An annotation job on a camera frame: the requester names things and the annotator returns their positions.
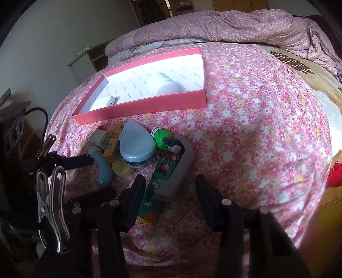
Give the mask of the blue curved plastic handle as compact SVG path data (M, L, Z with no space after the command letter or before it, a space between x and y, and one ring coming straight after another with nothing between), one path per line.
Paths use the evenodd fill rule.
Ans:
M105 162L102 150L97 146L87 148L87 155L94 159L99 166L99 176L97 183L101 186L110 186L114 176L111 164Z

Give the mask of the round wooden disc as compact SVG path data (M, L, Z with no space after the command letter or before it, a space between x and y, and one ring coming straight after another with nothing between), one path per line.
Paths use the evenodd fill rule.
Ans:
M113 172L119 177L128 177L134 172L134 169L130 165L119 158L115 158L111 166Z

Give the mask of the white wall charger plug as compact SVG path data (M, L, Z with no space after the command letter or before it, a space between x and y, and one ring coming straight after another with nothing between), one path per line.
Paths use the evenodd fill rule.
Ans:
M104 130L102 126L98 127L90 136L90 142L105 151L109 147L112 134Z

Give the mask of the small wooden block piece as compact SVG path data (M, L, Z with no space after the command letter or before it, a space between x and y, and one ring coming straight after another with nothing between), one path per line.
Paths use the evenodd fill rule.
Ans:
M126 121L119 122L112 131L112 136L108 142L108 148L103 153L103 159L106 163L115 162L116 153L119 147L119 135L121 134L125 123Z

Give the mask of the grey plastic oval case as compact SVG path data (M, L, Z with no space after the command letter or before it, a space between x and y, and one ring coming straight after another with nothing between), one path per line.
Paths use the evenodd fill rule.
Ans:
M132 167L142 167L156 154L152 135L138 122L126 122L119 135L119 156Z

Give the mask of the white earbuds charging case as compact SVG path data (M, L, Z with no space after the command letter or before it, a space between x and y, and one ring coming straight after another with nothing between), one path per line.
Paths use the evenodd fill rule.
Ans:
M113 96L105 96L102 98L98 98L96 101L94 101L94 103L92 104L89 110L90 111L98 110L98 109L102 109L102 108L105 108L114 104L115 104L115 98Z

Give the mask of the green figure keychain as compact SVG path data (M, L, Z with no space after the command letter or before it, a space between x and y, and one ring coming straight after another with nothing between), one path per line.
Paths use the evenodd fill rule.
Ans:
M155 127L151 131L158 149L178 154L184 150L182 143L168 130L162 127Z

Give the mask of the white plastic bottle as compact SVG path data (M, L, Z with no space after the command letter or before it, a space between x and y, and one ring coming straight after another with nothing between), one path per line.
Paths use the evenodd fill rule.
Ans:
M146 86L152 96L180 93L181 86L162 72L152 74L146 80Z

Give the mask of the silver spring clamp left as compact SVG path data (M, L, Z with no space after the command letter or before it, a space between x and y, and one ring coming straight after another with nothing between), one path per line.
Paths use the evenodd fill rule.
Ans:
M50 148L55 142L56 142L56 136L51 135L51 134L48 135L47 139L44 141L43 145L41 146L41 149L38 151L36 158L40 159L40 158L46 157L47 154L49 153Z

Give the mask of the silver spring clamp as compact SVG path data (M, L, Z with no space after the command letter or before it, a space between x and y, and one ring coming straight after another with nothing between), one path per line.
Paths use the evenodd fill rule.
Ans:
M64 219L65 170L56 166L50 178L45 170L36 175L38 233L45 248L55 254L69 251L70 234Z
M38 151L36 158L40 159L40 158L46 157L47 154L49 153L50 148L55 142L56 142L56 136L51 135L51 134L48 135L47 139L44 141L43 145L41 146L41 149Z

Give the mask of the silver spring clamp right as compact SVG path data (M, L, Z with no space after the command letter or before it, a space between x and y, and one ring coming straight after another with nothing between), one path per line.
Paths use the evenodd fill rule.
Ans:
M50 178L45 170L36 175L38 233L45 248L55 254L69 251L70 234L64 219L65 170L56 166Z

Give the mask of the pink floral bed sheet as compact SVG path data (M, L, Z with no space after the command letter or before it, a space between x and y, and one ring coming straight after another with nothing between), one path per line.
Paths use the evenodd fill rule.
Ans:
M257 45L201 43L204 109L130 116L146 129L184 136L195 159L176 200L156 226L137 222L122 236L126 260L141 266L197 261L216 252L194 180L204 174L241 207L267 206L299 246L323 194L332 159L319 100L292 68Z

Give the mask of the pink shallow cardboard box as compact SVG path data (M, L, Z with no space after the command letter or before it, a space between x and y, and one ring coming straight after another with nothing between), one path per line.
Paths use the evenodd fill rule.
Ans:
M146 80L162 72L183 89L152 96ZM90 111L98 98L113 96L115 104ZM180 109L205 108L205 66L200 48L177 50L130 62L103 74L88 90L72 118L79 124Z

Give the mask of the white bedside shelf cabinet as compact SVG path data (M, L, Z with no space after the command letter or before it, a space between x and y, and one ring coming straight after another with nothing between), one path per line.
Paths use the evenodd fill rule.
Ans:
M86 47L67 65L79 83L83 83L89 77L108 66L105 49L110 42L111 40Z

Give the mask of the purple folded quilt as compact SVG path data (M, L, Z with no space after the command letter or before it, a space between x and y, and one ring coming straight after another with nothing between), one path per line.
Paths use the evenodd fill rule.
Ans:
M274 45L311 60L341 76L341 58L319 25L284 10L263 9L251 13L238 10L204 10L145 25L110 42L105 54L172 39L202 39L209 42L242 42Z

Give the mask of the wooden wardrobe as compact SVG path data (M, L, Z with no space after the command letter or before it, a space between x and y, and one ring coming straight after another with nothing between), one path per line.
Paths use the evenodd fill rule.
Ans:
M217 11L238 10L250 13L255 10L269 9L267 0L213 0Z

